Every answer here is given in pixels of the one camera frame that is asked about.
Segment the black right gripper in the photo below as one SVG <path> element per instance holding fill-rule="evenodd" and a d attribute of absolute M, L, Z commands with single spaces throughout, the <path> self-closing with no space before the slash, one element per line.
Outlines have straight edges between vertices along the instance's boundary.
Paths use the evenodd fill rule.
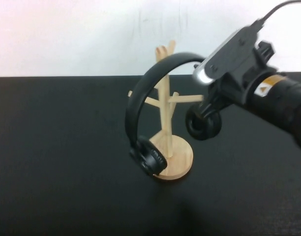
<path fill-rule="evenodd" d="M 221 118 L 220 111 L 231 104 L 245 106 L 254 93 L 266 96 L 272 86 L 286 79 L 285 74 L 267 66 L 273 55 L 272 45 L 261 41 L 239 67 L 209 86 L 207 98 L 198 107 L 199 115 L 211 113 L 211 118 Z"/>

